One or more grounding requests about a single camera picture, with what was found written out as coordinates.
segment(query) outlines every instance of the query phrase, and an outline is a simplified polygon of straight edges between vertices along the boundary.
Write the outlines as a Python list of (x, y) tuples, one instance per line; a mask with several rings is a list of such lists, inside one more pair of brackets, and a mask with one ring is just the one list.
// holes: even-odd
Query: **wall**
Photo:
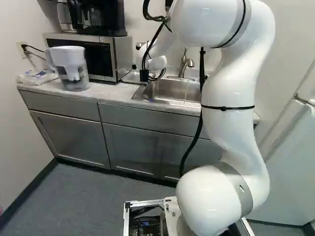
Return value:
[(5, 210), (53, 159), (16, 89), (15, 76), (42, 61), (21, 59), (16, 41), (44, 49), (41, 34), (55, 31), (47, 1), (7, 1), (0, 8), (0, 207)]
[(276, 39), (256, 87), (261, 122), (255, 136), (261, 145), (315, 59), (313, 0), (263, 0), (276, 18)]

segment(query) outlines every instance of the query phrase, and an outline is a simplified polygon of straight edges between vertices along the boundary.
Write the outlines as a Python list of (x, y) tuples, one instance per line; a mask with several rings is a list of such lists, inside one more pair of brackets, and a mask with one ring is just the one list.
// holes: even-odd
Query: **black cable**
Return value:
[(156, 21), (156, 22), (167, 22), (169, 21), (168, 16), (151, 16), (148, 12), (150, 0), (144, 0), (143, 1), (143, 7), (142, 7), (142, 13), (146, 20), (148, 21)]
[(149, 51), (151, 50), (151, 48), (152, 48), (154, 42), (156, 41), (156, 39), (157, 39), (159, 33), (161, 33), (163, 26), (164, 26), (163, 23), (159, 26), (158, 30), (156, 31), (155, 35), (153, 36), (153, 38), (152, 38), (152, 40), (151, 40), (151, 43), (149, 44), (149, 46), (148, 46), (146, 52), (145, 52), (144, 55), (143, 55), (143, 58), (142, 58), (142, 69), (143, 69), (143, 70), (146, 70), (146, 66), (145, 66), (146, 58), (147, 58), (147, 56), (148, 56), (148, 54), (149, 54)]
[[(153, 38), (152, 38), (151, 43), (149, 44), (149, 46), (147, 47), (146, 52), (145, 52), (144, 55), (143, 55), (143, 58), (142, 58), (142, 70), (146, 70), (146, 67), (145, 67), (146, 58), (147, 58), (147, 56), (149, 56), (149, 51), (150, 51), (150, 49), (152, 48), (154, 42), (156, 41), (158, 35), (161, 33), (161, 31), (162, 31), (162, 29), (163, 29), (163, 26), (164, 26), (164, 23), (162, 23), (162, 24), (159, 26), (158, 30), (156, 31), (155, 35), (154, 35)], [(150, 82), (157, 81), (157, 80), (159, 80), (160, 78), (162, 78), (162, 77), (165, 75), (165, 72), (166, 72), (166, 69), (164, 68), (164, 69), (160, 72), (160, 74), (159, 74), (158, 77), (154, 78), (154, 77), (148, 76), (148, 80), (149, 80)]]
[(243, 23), (244, 23), (245, 16), (246, 16), (246, 1), (245, 1), (245, 0), (243, 0), (243, 8), (244, 8), (244, 9), (243, 9), (243, 16), (242, 16), (241, 22), (240, 22), (240, 24), (239, 24), (237, 30), (235, 31), (235, 33), (232, 35), (232, 37), (231, 37), (228, 41), (226, 41), (226, 42), (224, 42), (223, 44), (218, 45), (217, 47), (214, 47), (214, 48), (221, 48), (221, 47), (224, 47), (224, 46), (227, 45), (229, 42), (231, 42), (232, 39), (233, 39), (233, 38), (238, 34), (238, 32), (241, 30), (241, 27), (242, 27), (242, 25), (243, 25)]
[[(202, 92), (202, 87), (205, 83), (205, 65), (204, 65), (204, 55), (205, 55), (205, 51), (204, 48), (201, 48), (200, 50), (200, 71), (199, 71), (199, 81), (200, 81), (200, 95)], [(200, 116), (199, 116), (199, 123), (198, 123), (198, 127), (195, 133), (195, 136), (190, 144), (190, 146), (188, 147), (187, 151), (185, 152), (182, 160), (181, 160), (181, 164), (180, 164), (180, 168), (179, 168), (179, 174), (180, 177), (182, 177), (184, 175), (184, 166), (185, 166), (185, 162), (186, 159), (188, 157), (188, 155), (190, 154), (190, 152), (192, 151), (192, 149), (195, 147), (200, 133), (201, 133), (201, 129), (202, 129), (202, 125), (203, 125), (203, 120), (202, 120), (202, 111), (200, 111)]]
[(30, 47), (30, 48), (33, 48), (33, 49), (39, 51), (39, 52), (44, 53), (44, 51), (42, 51), (42, 50), (40, 50), (40, 49), (38, 49), (38, 48), (36, 48), (36, 47), (33, 47), (33, 46), (31, 46), (31, 45), (21, 44), (21, 47), (23, 48), (24, 51), (27, 51), (27, 50), (26, 50), (26, 47)]

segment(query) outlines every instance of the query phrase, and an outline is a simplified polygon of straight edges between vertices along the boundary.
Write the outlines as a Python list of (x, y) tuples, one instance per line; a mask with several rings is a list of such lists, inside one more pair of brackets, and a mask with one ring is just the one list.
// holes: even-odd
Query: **baseboard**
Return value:
[(156, 178), (146, 177), (146, 176), (140, 176), (137, 174), (123, 172), (123, 171), (107, 170), (107, 169), (104, 169), (101, 167), (90, 166), (87, 164), (73, 162), (73, 161), (65, 160), (65, 159), (58, 158), (58, 157), (56, 159), (59, 163), (64, 164), (64, 165), (73, 166), (73, 167), (77, 167), (77, 168), (89, 170), (89, 171), (95, 171), (95, 172), (99, 172), (99, 173), (103, 173), (103, 174), (107, 174), (107, 175), (116, 175), (116, 176), (131, 178), (131, 179), (135, 179), (135, 180), (139, 180), (139, 181), (149, 182), (149, 183), (153, 183), (153, 184), (168, 186), (168, 187), (172, 187), (172, 188), (175, 188), (177, 185), (176, 182), (172, 182), (172, 181), (156, 179)]
[(306, 236), (315, 236), (315, 229), (311, 223), (308, 223), (303, 226), (303, 231)]
[(0, 233), (4, 226), (10, 221), (13, 215), (18, 211), (20, 206), (28, 199), (32, 192), (40, 185), (47, 175), (58, 165), (58, 161), (54, 158), (23, 190), (23, 192), (15, 199), (8, 209), (0, 215)]

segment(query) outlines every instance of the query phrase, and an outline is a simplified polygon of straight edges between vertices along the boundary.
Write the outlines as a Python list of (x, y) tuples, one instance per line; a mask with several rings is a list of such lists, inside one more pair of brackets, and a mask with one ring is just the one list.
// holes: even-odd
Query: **gray carpet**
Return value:
[[(122, 236), (125, 201), (174, 196), (175, 189), (59, 164), (0, 236)], [(251, 223), (256, 236), (304, 236)]]

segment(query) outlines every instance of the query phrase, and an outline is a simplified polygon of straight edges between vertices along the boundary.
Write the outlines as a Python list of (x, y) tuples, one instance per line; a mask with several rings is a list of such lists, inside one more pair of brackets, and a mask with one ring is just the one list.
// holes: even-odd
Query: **power cord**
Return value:
[(151, 16), (149, 14), (149, 11), (148, 11), (149, 3), (150, 3), (150, 0), (144, 0), (144, 2), (143, 2), (142, 11), (143, 11), (144, 18), (148, 21), (162, 22), (162, 24), (159, 26), (158, 30), (156, 31), (149, 46), (147, 45), (147, 50), (146, 50), (146, 52), (142, 58), (142, 73), (141, 74), (143, 77), (147, 77), (146, 79), (149, 82), (154, 82), (154, 81), (161, 79), (165, 75), (166, 68), (164, 68), (157, 77), (151, 77), (149, 75), (149, 71), (146, 69), (145, 61), (146, 61), (147, 56), (149, 56), (149, 58), (151, 58), (149, 51), (152, 48), (154, 42), (156, 41), (158, 35), (162, 31), (163, 26), (166, 26), (169, 29), (169, 27), (166, 25), (166, 22), (168, 22), (170, 20), (170, 18), (169, 18), (169, 16), (155, 16), (155, 17)]
[[(204, 55), (206, 54), (206, 52), (204, 51), (204, 48), (201, 48), (200, 50), (200, 70), (199, 70), (199, 81), (200, 81), (200, 95), (202, 92), (202, 87), (205, 83), (206, 77), (205, 77), (205, 65), (204, 65)], [(188, 155), (190, 154), (190, 152), (192, 151), (192, 149), (195, 147), (201, 130), (202, 130), (202, 125), (203, 125), (203, 120), (202, 120), (202, 110), (200, 111), (200, 116), (199, 116), (199, 123), (198, 123), (198, 127), (195, 133), (195, 136), (190, 144), (190, 146), (188, 147), (187, 151), (185, 152), (182, 160), (181, 160), (181, 164), (179, 167), (179, 174), (180, 177), (182, 177), (184, 175), (184, 167), (185, 167), (185, 162), (187, 160)]]
[(27, 49), (26, 49), (26, 48), (27, 48), (27, 47), (30, 47), (30, 48), (33, 48), (33, 49), (39, 51), (39, 52), (45, 53), (43, 50), (40, 50), (40, 49), (38, 49), (38, 48), (36, 48), (36, 47), (33, 47), (33, 46), (31, 46), (31, 45), (21, 44), (21, 47), (23, 48), (23, 51), (24, 51), (24, 52), (27, 52)]
[(148, 8), (149, 8), (150, 0), (144, 0), (143, 1), (143, 7), (142, 12), (143, 16), (148, 21), (156, 21), (156, 22), (167, 22), (170, 20), (169, 16), (151, 16), (149, 14)]

